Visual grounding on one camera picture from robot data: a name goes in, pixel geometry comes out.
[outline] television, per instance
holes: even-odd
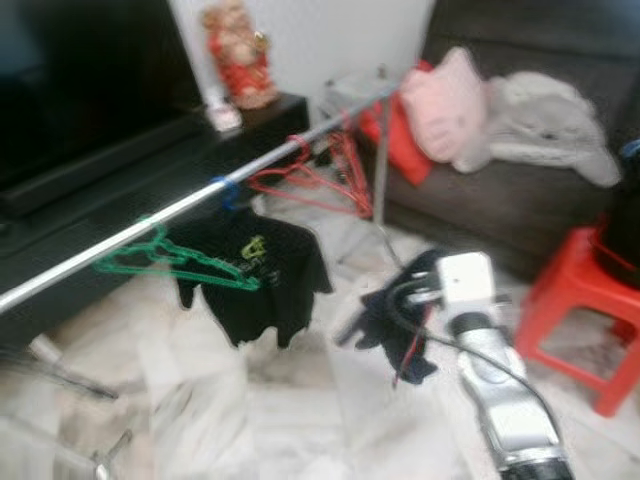
[[[0,215],[201,131],[168,0],[0,2]]]

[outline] red plastic stool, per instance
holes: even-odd
[[[640,379],[640,291],[607,275],[596,263],[590,237],[594,229],[572,230],[523,302],[516,349],[583,382],[599,393],[595,410],[613,416]],[[616,319],[612,332],[623,337],[627,354],[613,376],[602,379],[538,348],[573,308],[587,307]]]

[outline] tv stand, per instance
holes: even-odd
[[[243,114],[241,130],[199,134],[162,148],[25,216],[0,218],[0,292],[53,267],[309,128],[307,103],[283,94]],[[85,268],[0,315],[0,345],[24,347],[129,277]]]

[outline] gray sofa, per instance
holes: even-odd
[[[437,64],[455,45],[484,78],[533,70],[576,86],[613,151],[640,137],[640,0],[438,0],[422,57]],[[482,249],[525,277],[612,193],[572,170],[500,161],[469,175],[438,164],[418,188],[391,169],[387,192],[388,222]]]

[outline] clothes rail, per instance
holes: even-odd
[[[384,189],[386,184],[386,171],[388,160],[388,125],[390,120],[390,97],[397,89],[397,85],[388,87],[378,94],[372,96],[367,101],[353,107],[345,112],[349,118],[355,117],[362,111],[371,107],[378,101],[383,104],[383,116],[381,119],[381,141],[378,148],[378,154],[376,158],[376,180],[374,183],[374,223],[381,228],[383,221],[383,208],[384,208]],[[324,135],[325,133],[334,130],[336,127],[340,127],[344,123],[344,115],[338,115],[331,118],[316,128],[308,130],[307,132],[299,135],[302,140],[311,143],[317,137]],[[101,258],[109,252],[129,243],[145,233],[153,229],[153,226],[158,223],[166,222],[167,220],[180,215],[181,213],[193,208],[207,198],[224,190],[228,183],[240,183],[246,180],[251,175],[259,172],[263,168],[277,162],[278,160],[290,155],[300,148],[300,143],[297,141],[288,141],[281,146],[271,150],[270,152],[256,158],[255,160],[247,163],[246,165],[238,168],[234,172],[226,176],[226,180],[216,181],[207,185],[200,190],[193,192],[192,194],[178,200],[175,203],[165,207],[164,209],[144,218],[143,220],[125,228],[124,230],[112,235],[105,240],[95,244],[92,247],[70,257],[67,260],[59,263],[58,265],[45,270],[44,272],[36,275],[35,277],[27,280],[26,282],[14,287],[0,296],[0,313],[3,313],[16,305],[24,302],[25,300],[33,297],[42,290],[56,284],[60,280],[72,275],[73,273],[81,270],[82,268],[90,265],[95,260]]]

